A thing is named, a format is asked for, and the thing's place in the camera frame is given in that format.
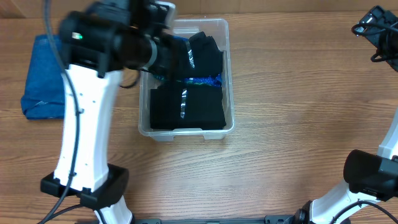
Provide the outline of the small black garment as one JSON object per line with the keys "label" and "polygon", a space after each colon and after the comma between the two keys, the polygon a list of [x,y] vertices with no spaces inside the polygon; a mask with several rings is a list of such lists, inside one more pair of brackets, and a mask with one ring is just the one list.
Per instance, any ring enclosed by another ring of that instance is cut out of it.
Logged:
{"label": "small black garment", "polygon": [[214,38],[204,32],[189,39],[174,36],[178,47],[178,64],[175,79],[216,77],[223,72],[223,52]]}

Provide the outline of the large black garment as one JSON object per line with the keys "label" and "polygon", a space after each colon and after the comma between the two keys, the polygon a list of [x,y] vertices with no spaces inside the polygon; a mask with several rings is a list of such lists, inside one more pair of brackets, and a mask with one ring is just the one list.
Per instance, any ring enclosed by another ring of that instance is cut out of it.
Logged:
{"label": "large black garment", "polygon": [[166,83],[150,91],[150,127],[218,130],[226,126],[220,87]]}

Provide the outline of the blue sequin fabric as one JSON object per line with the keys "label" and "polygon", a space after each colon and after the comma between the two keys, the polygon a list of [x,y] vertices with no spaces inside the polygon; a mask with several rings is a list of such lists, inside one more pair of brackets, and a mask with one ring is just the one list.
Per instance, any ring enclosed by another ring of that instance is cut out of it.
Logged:
{"label": "blue sequin fabric", "polygon": [[191,85],[205,85],[205,86],[213,86],[217,88],[221,88],[222,86],[222,77],[221,74],[218,74],[215,77],[198,77],[198,78],[184,78],[182,80],[174,80],[170,81],[163,76],[153,75],[153,77],[160,81],[159,88],[166,87],[185,87]]}

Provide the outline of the blue denim jeans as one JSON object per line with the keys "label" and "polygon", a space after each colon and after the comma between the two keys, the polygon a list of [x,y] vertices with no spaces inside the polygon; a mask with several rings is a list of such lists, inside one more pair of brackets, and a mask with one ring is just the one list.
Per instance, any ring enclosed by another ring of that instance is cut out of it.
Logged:
{"label": "blue denim jeans", "polygon": [[60,68],[45,34],[35,37],[21,109],[29,120],[63,119],[65,92]]}

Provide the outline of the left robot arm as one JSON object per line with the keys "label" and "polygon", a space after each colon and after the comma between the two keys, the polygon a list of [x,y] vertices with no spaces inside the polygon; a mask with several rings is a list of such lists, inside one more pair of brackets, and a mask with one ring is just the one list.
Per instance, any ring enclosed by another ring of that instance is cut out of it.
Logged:
{"label": "left robot arm", "polygon": [[100,223],[133,223],[124,192],[129,171],[108,163],[112,110],[124,69],[171,71],[177,63],[167,33],[176,7],[165,1],[100,1],[72,11],[59,27],[55,45],[65,89],[63,139],[56,169],[40,183],[43,193],[63,201],[74,195]]}

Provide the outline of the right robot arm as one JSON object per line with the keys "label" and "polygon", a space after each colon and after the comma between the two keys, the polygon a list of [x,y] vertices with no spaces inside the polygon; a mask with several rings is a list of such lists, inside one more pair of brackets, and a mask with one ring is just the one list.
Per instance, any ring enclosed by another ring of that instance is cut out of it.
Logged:
{"label": "right robot arm", "polygon": [[[386,62],[397,70],[397,16],[374,6],[352,28],[376,48],[371,61]],[[397,196],[397,119],[378,147],[377,154],[353,150],[343,169],[343,180],[323,197],[307,202],[287,223],[349,223],[363,207],[377,208]]]}

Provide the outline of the clear plastic storage bin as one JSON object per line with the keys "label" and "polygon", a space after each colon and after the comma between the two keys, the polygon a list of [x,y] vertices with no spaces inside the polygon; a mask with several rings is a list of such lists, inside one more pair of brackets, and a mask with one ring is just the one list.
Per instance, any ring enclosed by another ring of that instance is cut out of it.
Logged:
{"label": "clear plastic storage bin", "polygon": [[206,140],[220,140],[234,129],[234,99],[231,69],[231,55],[229,48],[228,22],[222,18],[214,19],[176,19],[173,35],[185,39],[203,31],[212,36],[223,53],[223,72],[221,73],[222,105],[226,126],[219,130],[202,130],[199,128],[174,129],[172,131],[152,129],[150,127],[150,91],[159,87],[162,82],[152,74],[141,72],[139,93],[139,121],[138,130],[143,136],[156,141],[173,141],[175,136],[203,136]]}

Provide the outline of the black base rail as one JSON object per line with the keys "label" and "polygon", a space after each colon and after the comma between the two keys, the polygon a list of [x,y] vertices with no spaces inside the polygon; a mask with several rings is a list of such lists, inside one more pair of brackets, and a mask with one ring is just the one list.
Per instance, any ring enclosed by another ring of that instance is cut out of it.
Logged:
{"label": "black base rail", "polygon": [[134,224],[294,224],[309,223],[303,215],[266,215],[264,218],[219,218],[161,220],[159,218],[136,219]]}

